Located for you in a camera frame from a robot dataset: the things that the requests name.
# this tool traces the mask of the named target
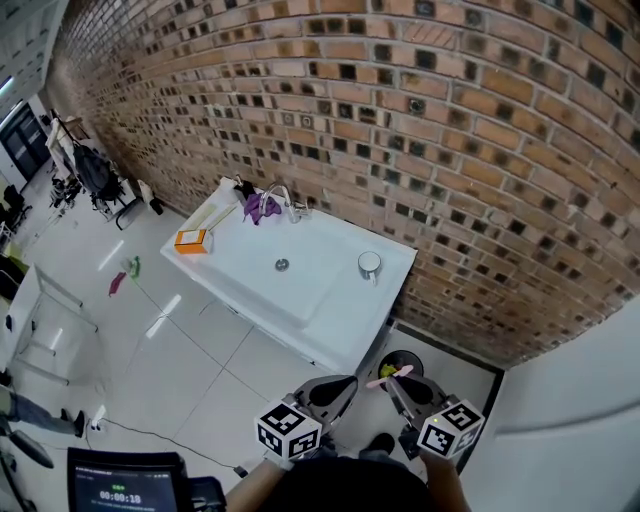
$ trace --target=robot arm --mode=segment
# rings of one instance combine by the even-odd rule
[[[420,450],[450,459],[471,446],[484,417],[467,400],[447,395],[434,381],[409,373],[391,376],[387,392],[407,421],[399,441],[409,459]],[[285,463],[315,452],[327,440],[358,391],[356,377],[312,379],[256,419],[256,438]]]

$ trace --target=monitor screen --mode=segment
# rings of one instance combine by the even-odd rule
[[[75,468],[76,510],[178,512],[171,473],[96,467]]]

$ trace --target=cable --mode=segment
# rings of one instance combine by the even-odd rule
[[[93,451],[93,447],[91,446],[91,443],[89,442],[89,431],[91,430],[89,428],[89,424],[91,423],[91,418],[89,418],[87,420],[87,424],[84,426],[84,439],[87,442],[87,446],[89,447],[89,450]]]
[[[229,466],[228,464],[223,464],[222,462],[218,462],[217,460],[212,459],[211,457],[207,457],[206,455],[203,455],[202,453],[195,451],[193,448],[189,448],[188,446],[180,444],[180,443],[178,443],[178,442],[176,442],[173,439],[170,439],[168,437],[164,437],[164,436],[161,436],[160,434],[156,434],[155,432],[146,432],[144,430],[137,430],[135,428],[125,427],[124,425],[121,425],[117,421],[108,420],[107,418],[102,418],[102,421],[105,421],[107,423],[111,423],[113,425],[117,425],[118,427],[123,428],[125,430],[130,430],[131,432],[137,432],[138,434],[150,434],[152,436],[156,436],[156,437],[158,437],[160,439],[164,439],[165,441],[169,441],[170,443],[173,443],[176,446],[179,446],[180,448],[184,448],[185,450],[189,450],[190,452],[193,452],[196,455],[200,455],[200,457],[203,457],[203,458],[205,458],[207,460],[210,460],[211,462],[215,462],[218,466],[222,466],[224,468],[230,468],[230,469],[234,469],[235,468],[235,466]]]

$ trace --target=orange box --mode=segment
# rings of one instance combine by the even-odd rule
[[[180,254],[208,254],[212,238],[206,229],[178,231],[174,247]]]

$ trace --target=brick wall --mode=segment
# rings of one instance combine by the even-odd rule
[[[282,178],[419,249],[398,315],[508,366],[640,292],[639,27],[616,0],[72,1],[47,90],[182,210]]]

